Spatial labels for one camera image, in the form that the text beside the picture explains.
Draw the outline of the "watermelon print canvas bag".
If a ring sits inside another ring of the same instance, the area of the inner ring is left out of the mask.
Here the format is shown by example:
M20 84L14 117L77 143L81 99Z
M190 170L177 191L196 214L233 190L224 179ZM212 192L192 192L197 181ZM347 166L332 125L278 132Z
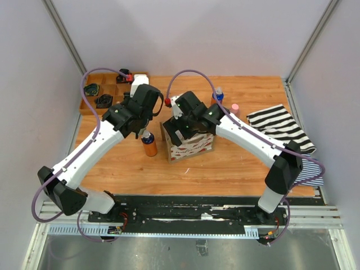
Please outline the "watermelon print canvas bag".
M161 137L166 142L166 150L168 153L168 162L170 164L178 161L194 158L211 152L214 150L215 136L211 133L196 134L190 139L184 139L180 131L176 131L176 135L181 140L182 144L176 146L172 144L169 133L163 127L163 122L160 122Z

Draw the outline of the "wooden compartment tray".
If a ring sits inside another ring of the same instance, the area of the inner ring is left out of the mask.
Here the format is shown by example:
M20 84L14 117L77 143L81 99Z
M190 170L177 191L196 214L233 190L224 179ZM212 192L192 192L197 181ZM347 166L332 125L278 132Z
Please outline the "wooden compartment tray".
M111 72L97 72L90 74L85 81L85 95L88 102L96 110L98 115L106 112L107 108L100 108L105 102L109 105L110 98L105 98L103 102L96 104L96 100L103 95L109 95L112 98L112 105L120 103L123 100L124 93L131 90L131 84L121 83L116 79L117 73Z

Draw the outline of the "blue spray bottle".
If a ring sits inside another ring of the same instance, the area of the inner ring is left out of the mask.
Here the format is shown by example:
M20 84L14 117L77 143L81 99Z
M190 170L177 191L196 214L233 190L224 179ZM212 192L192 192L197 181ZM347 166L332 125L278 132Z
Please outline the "blue spray bottle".
M217 87L215 89L215 92L211 96L211 105L216 104L219 102L220 104L223 102L224 99L224 93L222 91L221 87Z

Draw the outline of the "pink cap bottle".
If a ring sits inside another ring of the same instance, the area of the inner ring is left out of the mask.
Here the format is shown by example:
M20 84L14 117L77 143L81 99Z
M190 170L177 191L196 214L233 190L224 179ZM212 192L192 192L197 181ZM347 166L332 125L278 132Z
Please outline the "pink cap bottle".
M236 116L237 118L239 118L239 117L240 117L240 108L239 108L239 105L236 104L236 103L233 103L233 104L231 105L230 112L231 112L234 116Z

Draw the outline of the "black white striped cloth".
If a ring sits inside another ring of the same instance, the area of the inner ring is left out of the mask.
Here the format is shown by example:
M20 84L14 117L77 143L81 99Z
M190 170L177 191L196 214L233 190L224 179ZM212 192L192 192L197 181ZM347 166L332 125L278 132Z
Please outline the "black white striped cloth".
M302 154L312 154L316 147L283 104L247 115L249 125L261 133L284 143L295 141Z

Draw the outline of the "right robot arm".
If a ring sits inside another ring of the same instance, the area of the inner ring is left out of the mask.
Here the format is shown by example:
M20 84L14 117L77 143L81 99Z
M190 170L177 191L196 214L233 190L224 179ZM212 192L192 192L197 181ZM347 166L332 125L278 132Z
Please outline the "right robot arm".
M191 91L166 98L165 105L172 110L172 117L163 124L172 144L180 146L183 140L196 134L209 133L235 143L260 159L269 172L258 208L268 214L275 211L303 168L300 146L296 142L283 143L267 137L217 103L206 107Z

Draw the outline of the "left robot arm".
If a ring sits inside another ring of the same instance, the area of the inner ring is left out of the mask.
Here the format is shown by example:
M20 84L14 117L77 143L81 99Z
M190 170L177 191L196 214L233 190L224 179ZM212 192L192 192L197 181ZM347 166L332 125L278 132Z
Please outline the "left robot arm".
M92 167L115 145L129 134L139 136L153 117L153 109L163 94L149 84L139 85L135 91L125 93L124 100L103 114L95 130L64 160L53 168L43 166L38 171L46 195L65 215L80 210L107 214L114 206L114 198L107 192L81 188L84 177Z

